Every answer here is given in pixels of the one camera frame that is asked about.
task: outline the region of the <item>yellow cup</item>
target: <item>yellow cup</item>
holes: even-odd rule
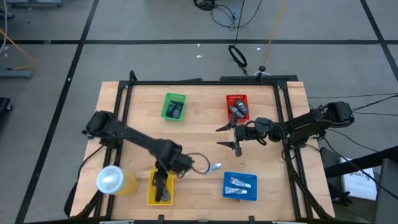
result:
[[[138,180],[117,166],[107,166],[98,174],[96,185],[104,194],[128,196],[137,190]]]

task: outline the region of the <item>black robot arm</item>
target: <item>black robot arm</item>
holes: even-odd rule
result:
[[[147,149],[156,158],[155,166],[158,168],[154,175],[153,184],[156,186],[155,200],[160,201],[166,185],[168,172],[176,174],[189,171],[194,163],[193,159],[182,154],[182,146],[166,139],[153,139],[124,123],[118,121],[114,115],[107,111],[97,111],[86,125],[83,134],[88,137],[101,138],[101,145],[111,148],[121,147],[125,139]]]
[[[218,142],[235,150],[236,156],[241,156],[240,141],[257,140],[260,144],[266,145],[265,138],[279,142],[289,136],[289,143],[294,147],[304,147],[310,136],[314,134],[324,135],[328,128],[343,128],[354,122],[354,116],[349,104],[345,102],[328,103],[310,109],[310,112],[303,114],[291,121],[276,123],[267,118],[257,118],[247,124],[236,125],[235,117],[232,122],[216,131],[234,129],[234,142]]]

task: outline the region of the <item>gray floor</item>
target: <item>gray floor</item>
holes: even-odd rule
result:
[[[70,0],[63,8],[13,9],[9,35],[16,40],[78,40],[93,0]],[[395,0],[368,0],[385,39],[398,39]],[[224,0],[236,13],[241,1]],[[239,31],[241,39],[268,39],[282,1],[263,0],[259,14]],[[243,20],[258,1],[246,1]],[[226,24],[222,12],[215,17]],[[235,32],[215,24],[209,12],[187,0],[100,0],[88,33],[91,40],[233,39]],[[276,39],[376,40],[359,0],[288,0]],[[14,111],[0,129],[0,223],[14,223],[32,171],[43,146],[53,112],[65,82],[76,45],[22,45],[37,61],[31,80],[0,80],[0,96],[12,99]],[[26,222],[65,218],[63,204],[75,182],[86,139],[81,130],[92,115],[103,81],[126,79],[133,69],[139,80],[218,80],[242,75],[227,44],[85,45],[67,100],[40,175]],[[262,63],[266,45],[240,44],[253,74]],[[389,45],[398,58],[398,45]],[[14,47],[0,59],[0,68],[30,65]],[[273,45],[267,63],[273,75],[297,75],[308,96],[362,95],[398,92],[395,78],[380,45]],[[352,107],[381,97],[346,99]],[[327,100],[309,99],[312,106]],[[391,99],[363,112],[396,113]],[[373,149],[397,145],[398,118],[356,115],[341,129]],[[332,146],[344,156],[370,154],[335,133]]]

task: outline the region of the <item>black metal frame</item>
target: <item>black metal frame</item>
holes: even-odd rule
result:
[[[383,159],[391,159],[398,162],[398,146],[385,149],[380,152],[353,159],[350,162],[344,162],[325,169],[326,178],[341,176],[358,171],[351,164],[358,166],[360,169],[367,169],[371,167],[381,166]]]
[[[292,112],[292,107],[290,104],[289,91],[287,89],[288,81],[297,81],[297,76],[286,75],[286,76],[264,77],[264,76],[260,75],[258,77],[221,77],[220,81],[199,81],[199,80],[197,80],[197,81],[196,80],[137,81],[137,78],[136,78],[134,72],[131,71],[130,72],[130,80],[119,81],[118,93],[116,95],[116,102],[115,102],[115,106],[114,106],[114,113],[119,114],[119,108],[120,108],[120,104],[121,104],[121,100],[122,100],[121,99],[122,92],[127,87],[127,95],[126,95],[126,100],[124,103],[124,111],[123,111],[123,116],[122,116],[122,122],[126,123],[133,85],[266,85],[266,86],[273,86],[273,88],[274,88],[275,103],[276,103],[276,107],[277,107],[279,122],[284,122],[284,117],[283,117],[283,112],[282,112],[282,103],[280,101],[280,95],[279,95],[279,88],[283,89],[288,117],[289,117],[289,119],[293,119],[293,112]],[[116,149],[115,162],[114,162],[114,165],[116,165],[116,166],[118,166],[120,163],[121,148]],[[104,166],[109,165],[109,162],[111,160],[111,151],[112,151],[112,149],[110,149],[110,148],[108,148],[106,150],[106,155],[104,158]],[[287,160],[291,159],[290,152],[286,151],[285,158]],[[302,162],[301,155],[297,156],[296,161],[297,161],[297,167],[298,167],[300,176],[301,176],[302,180],[305,182],[305,174],[304,174],[304,168],[303,168],[303,162]],[[295,186],[295,182],[293,181],[293,179],[291,177],[289,177],[289,184],[290,184],[292,202],[293,202],[294,211],[295,211],[295,218],[297,220],[297,219],[301,218],[300,205],[299,205],[299,199],[297,196],[297,189]],[[103,200],[101,199],[97,203],[97,205],[95,207],[94,217],[100,217],[102,201]],[[106,216],[105,216],[108,219],[111,219],[112,210],[113,210],[113,202],[114,202],[114,196],[110,195],[109,199],[108,199],[108,204],[107,204],[107,208],[106,208]],[[306,204],[307,217],[312,218],[311,206],[306,198],[304,198],[304,202]],[[140,220],[140,221],[147,223],[150,220]]]
[[[124,110],[123,110],[123,115],[122,115],[122,122],[126,123],[127,121],[127,115],[129,111],[129,104],[131,100],[131,95],[132,95],[132,88],[134,85],[265,85],[265,86],[272,86],[274,88],[274,94],[275,94],[275,103],[277,107],[277,113],[279,117],[279,122],[283,123],[284,122],[284,115],[282,112],[282,102],[280,100],[280,94],[279,94],[279,89],[282,89],[282,92],[284,94],[284,99],[285,99],[285,105],[287,109],[287,115],[288,119],[292,120],[293,117],[293,112],[292,112],[292,107],[290,104],[290,96],[289,96],[289,90],[287,87],[287,82],[294,82],[298,81],[297,76],[295,75],[287,75],[287,76],[256,76],[256,77],[221,77],[220,81],[201,81],[201,79],[193,79],[193,80],[184,80],[184,81],[137,81],[137,78],[134,74],[133,71],[130,72],[130,79],[128,81],[119,81],[119,86],[118,86],[118,92],[116,94],[116,102],[114,106],[114,113],[116,115],[119,114],[120,110],[120,105],[122,101],[122,94],[125,88],[127,88],[127,94],[126,94],[126,99],[124,102]],[[119,166],[120,165],[120,160],[121,160],[121,153],[122,153],[122,144],[120,148],[116,149],[116,155],[114,159],[114,165]],[[104,165],[103,166],[108,166],[111,161],[111,156],[112,156],[112,150],[111,148],[106,149],[106,154],[104,158]],[[302,180],[302,182],[307,185],[306,179],[305,179],[305,173],[304,173],[304,167],[303,167],[303,162],[302,162],[302,157],[301,153],[299,150],[296,150],[296,163],[297,163],[297,169],[299,176]],[[285,150],[285,159],[287,161],[290,161],[292,158],[290,156],[290,151]],[[289,162],[286,162],[287,169],[289,168]],[[289,176],[289,185],[290,185],[290,193],[292,196],[292,203],[293,203],[293,208],[294,208],[294,213],[295,213],[295,221],[294,222],[305,222],[305,223],[341,223],[341,224],[361,224],[357,222],[345,222],[345,221],[339,221],[339,220],[330,220],[330,219],[316,219],[313,218],[312,214],[312,208],[308,200],[303,197],[304,203],[305,203],[305,210],[307,217],[304,218],[301,216],[300,213],[300,205],[299,205],[299,199],[297,195],[297,189],[296,189],[296,183],[294,182],[293,178]],[[54,220],[54,221],[48,221],[48,222],[38,222],[38,223],[46,223],[46,224],[62,224],[62,223],[73,223],[73,224],[79,224],[79,223],[99,223],[99,222],[104,222],[104,221],[113,221],[111,219],[112,216],[112,211],[113,211],[113,203],[114,203],[114,196],[110,195],[108,197],[108,202],[107,202],[107,207],[106,207],[106,214],[105,216],[100,216],[100,210],[102,206],[103,198],[98,201],[98,203],[95,205],[95,210],[93,213],[93,217],[89,218],[70,218],[67,220]],[[255,224],[255,223],[272,223],[271,221],[255,221],[254,216],[249,216],[247,221],[211,221],[211,220],[164,220],[164,215],[159,215],[158,220],[126,220],[126,223],[240,223],[240,224]]]

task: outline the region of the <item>wooden tabletop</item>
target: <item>wooden tabletop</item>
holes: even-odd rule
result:
[[[302,82],[288,82],[294,117],[308,112],[308,102]],[[104,82],[96,110],[113,111],[118,82]],[[182,122],[160,117],[166,93],[187,96]],[[282,144],[267,141],[241,143],[242,156],[217,145],[217,141],[232,141],[232,131],[216,133],[228,123],[226,95],[245,94],[248,97],[251,119],[257,117],[278,121],[272,86],[203,86],[203,85],[136,85],[133,86],[127,125],[153,138],[171,139],[183,146],[183,153],[201,152],[210,162],[222,163],[222,168],[207,175],[188,172],[174,181],[174,203],[171,206],[148,206],[149,172],[155,158],[147,150],[124,141],[121,168],[139,179],[136,193],[128,197],[116,196],[112,219],[155,220],[163,214],[166,220],[295,220],[286,164],[281,158]],[[284,99],[280,91],[282,106]],[[89,140],[85,157],[99,147],[98,139]],[[318,147],[316,140],[309,144]],[[334,216],[320,153],[310,147],[301,149],[308,189],[320,205]],[[97,191],[95,179],[102,169],[105,150],[89,160],[81,170],[71,215],[79,213]],[[197,169],[205,168],[205,161],[193,156]],[[257,175],[257,201],[239,201],[222,196],[224,171]],[[300,189],[297,188],[302,209],[305,209]],[[106,203],[101,214],[104,215]]]

